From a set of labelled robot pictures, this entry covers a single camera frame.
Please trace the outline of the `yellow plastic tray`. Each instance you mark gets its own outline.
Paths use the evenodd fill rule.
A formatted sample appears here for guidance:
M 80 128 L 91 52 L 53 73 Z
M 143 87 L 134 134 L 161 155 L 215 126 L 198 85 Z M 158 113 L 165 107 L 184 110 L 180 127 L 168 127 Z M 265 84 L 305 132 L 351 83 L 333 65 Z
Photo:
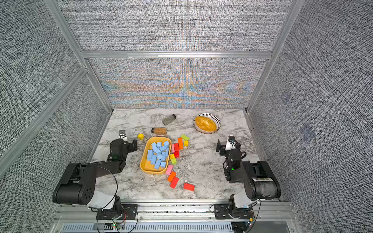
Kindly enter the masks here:
M 148 174 L 166 173 L 170 161 L 171 140 L 166 137 L 152 137 L 145 146 L 140 169 Z

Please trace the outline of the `blue block low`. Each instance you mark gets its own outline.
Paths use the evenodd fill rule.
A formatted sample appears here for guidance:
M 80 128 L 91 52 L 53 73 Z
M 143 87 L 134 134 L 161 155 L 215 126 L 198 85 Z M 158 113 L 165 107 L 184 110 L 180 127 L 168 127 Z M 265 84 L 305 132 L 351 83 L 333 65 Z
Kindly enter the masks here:
M 153 155 L 151 158 L 151 165 L 155 165 L 156 161 L 157 161 L 157 157 Z

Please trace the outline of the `blue block tall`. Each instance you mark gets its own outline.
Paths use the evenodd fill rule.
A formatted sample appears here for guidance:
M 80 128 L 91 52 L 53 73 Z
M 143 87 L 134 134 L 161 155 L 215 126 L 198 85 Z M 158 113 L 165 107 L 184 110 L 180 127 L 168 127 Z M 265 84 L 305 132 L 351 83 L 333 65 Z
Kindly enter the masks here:
M 158 170 L 160 168 L 161 163 L 162 163 L 162 160 L 157 159 L 156 162 L 155 162 L 154 168 L 156 170 Z

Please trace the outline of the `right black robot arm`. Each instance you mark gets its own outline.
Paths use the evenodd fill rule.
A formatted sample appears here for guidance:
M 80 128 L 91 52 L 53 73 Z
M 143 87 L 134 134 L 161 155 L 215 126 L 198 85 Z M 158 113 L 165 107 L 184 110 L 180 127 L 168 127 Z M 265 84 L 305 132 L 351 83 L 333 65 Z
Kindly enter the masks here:
M 243 184 L 243 190 L 232 194 L 229 198 L 223 217 L 248 217 L 253 206 L 262 200 L 270 201 L 281 196 L 281 187 L 268 162 L 250 162 L 244 159 L 247 152 L 241 150 L 241 144 L 234 136 L 228 136 L 226 144 L 219 140 L 216 152 L 224 156 L 223 171 L 229 183 Z

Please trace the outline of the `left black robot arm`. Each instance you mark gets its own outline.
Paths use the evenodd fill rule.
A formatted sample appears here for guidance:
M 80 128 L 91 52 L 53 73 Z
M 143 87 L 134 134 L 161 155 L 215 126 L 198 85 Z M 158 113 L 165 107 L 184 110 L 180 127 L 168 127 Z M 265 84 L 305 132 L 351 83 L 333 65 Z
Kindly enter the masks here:
M 121 212 L 119 196 L 97 191 L 96 180 L 99 177 L 119 174 L 126 166 L 129 153 L 138 150 L 136 140 L 129 143 L 123 138 L 110 143 L 107 160 L 95 163 L 70 163 L 59 180 L 52 200 L 58 204 L 85 205 L 96 210 L 115 210 Z

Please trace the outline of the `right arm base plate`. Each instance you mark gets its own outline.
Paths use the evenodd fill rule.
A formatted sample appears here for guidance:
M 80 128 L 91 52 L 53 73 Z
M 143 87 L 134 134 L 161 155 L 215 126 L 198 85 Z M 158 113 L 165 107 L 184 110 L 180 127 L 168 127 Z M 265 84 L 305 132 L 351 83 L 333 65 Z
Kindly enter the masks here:
M 215 218 L 219 220 L 254 218 L 254 212 L 251 207 L 241 209 L 229 204 L 214 204 L 212 212 L 215 214 Z

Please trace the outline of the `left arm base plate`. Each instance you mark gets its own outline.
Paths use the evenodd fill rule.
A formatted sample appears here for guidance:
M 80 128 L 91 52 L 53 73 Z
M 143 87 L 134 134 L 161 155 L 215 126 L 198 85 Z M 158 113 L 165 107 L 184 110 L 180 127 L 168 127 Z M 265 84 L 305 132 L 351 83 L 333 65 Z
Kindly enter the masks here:
M 135 220 L 137 218 L 137 204 L 122 204 L 121 209 L 115 206 L 110 210 L 98 211 L 96 220 Z

